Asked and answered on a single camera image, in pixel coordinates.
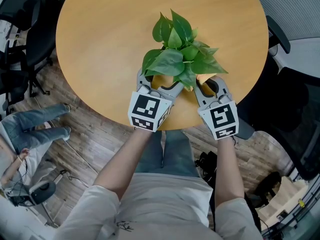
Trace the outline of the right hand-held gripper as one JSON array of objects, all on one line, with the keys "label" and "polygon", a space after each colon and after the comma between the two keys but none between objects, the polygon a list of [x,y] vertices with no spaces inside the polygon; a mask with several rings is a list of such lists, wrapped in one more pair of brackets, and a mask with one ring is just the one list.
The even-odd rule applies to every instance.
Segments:
[{"label": "right hand-held gripper", "polygon": [[204,124],[215,140],[239,133],[239,117],[236,102],[232,99],[225,81],[214,76],[209,79],[209,88],[216,94],[206,94],[198,80],[193,88],[199,108],[197,110]]}]

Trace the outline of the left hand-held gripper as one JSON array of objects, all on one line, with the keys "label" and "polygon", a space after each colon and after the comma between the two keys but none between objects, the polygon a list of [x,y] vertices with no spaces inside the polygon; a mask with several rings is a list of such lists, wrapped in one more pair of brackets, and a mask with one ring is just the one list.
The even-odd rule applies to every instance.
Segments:
[{"label": "left hand-held gripper", "polygon": [[137,73],[137,90],[131,95],[128,109],[130,125],[156,132],[169,116],[177,96],[184,85],[177,81],[170,87],[152,88],[153,76],[145,76],[142,68]]}]

